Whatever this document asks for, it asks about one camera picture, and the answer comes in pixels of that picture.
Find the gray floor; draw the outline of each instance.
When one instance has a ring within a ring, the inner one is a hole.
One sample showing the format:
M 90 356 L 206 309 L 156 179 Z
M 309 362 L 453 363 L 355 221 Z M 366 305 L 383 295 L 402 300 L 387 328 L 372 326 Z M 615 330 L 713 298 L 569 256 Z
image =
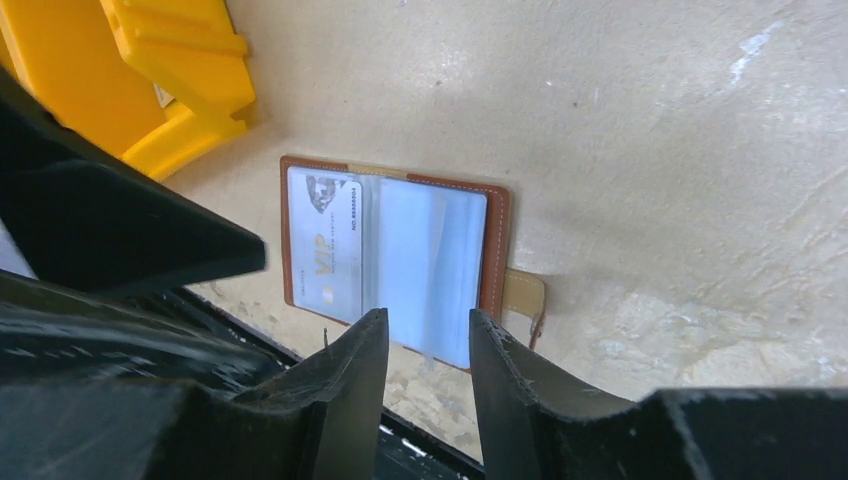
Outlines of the gray floor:
M 258 124 L 167 185 L 270 265 L 197 287 L 214 302 L 301 354 L 340 333 L 282 300 L 278 159 L 329 157 L 510 186 L 539 351 L 600 387 L 848 384 L 848 4 L 229 5 Z M 387 405 L 479 456 L 465 373 L 389 370 Z

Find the card holder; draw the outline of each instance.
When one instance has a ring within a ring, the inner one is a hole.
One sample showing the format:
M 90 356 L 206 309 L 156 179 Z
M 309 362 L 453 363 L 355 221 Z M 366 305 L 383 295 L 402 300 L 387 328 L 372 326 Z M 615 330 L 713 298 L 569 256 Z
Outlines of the card holder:
M 289 305 L 347 324 L 388 308 L 394 341 L 462 369 L 469 309 L 541 320 L 544 284 L 506 268 L 504 187 L 297 157 L 281 176 Z

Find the yellow plastic bin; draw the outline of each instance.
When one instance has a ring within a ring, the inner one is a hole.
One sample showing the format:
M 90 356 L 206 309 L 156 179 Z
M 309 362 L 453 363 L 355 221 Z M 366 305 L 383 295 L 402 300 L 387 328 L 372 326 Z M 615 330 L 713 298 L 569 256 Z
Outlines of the yellow plastic bin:
M 60 122 L 156 180 L 247 130 L 223 0 L 0 0 L 0 32 L 0 62 Z

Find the wallet strap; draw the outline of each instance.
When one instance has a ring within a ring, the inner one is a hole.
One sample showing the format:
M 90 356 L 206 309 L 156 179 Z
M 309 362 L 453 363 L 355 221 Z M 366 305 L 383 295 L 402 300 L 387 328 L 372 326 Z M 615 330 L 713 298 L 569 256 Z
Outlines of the wallet strap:
M 545 319 L 545 282 L 533 274 L 507 268 L 503 308 L 530 318 L 529 347 L 531 350 L 535 348 Z

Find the brown leather wallet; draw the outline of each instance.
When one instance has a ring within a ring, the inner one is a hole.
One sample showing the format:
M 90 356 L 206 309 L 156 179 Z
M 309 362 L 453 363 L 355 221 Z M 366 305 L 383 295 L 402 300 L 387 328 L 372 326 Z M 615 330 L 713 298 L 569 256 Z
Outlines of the brown leather wallet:
M 289 225 L 288 170 L 290 167 L 307 167 L 337 172 L 380 175 L 399 178 L 410 182 L 459 188 L 486 195 L 486 226 L 483 233 L 483 265 L 480 277 L 479 307 L 499 318 L 503 308 L 530 317 L 536 332 L 531 343 L 535 344 L 544 315 L 545 284 L 536 276 L 509 269 L 506 266 L 509 252 L 510 214 L 512 193 L 503 186 L 475 181 L 422 175 L 384 167 L 346 164 L 326 160 L 284 156 L 280 159 L 282 242 L 283 242 L 283 292 L 285 302 L 294 304 L 291 270 L 291 232 Z

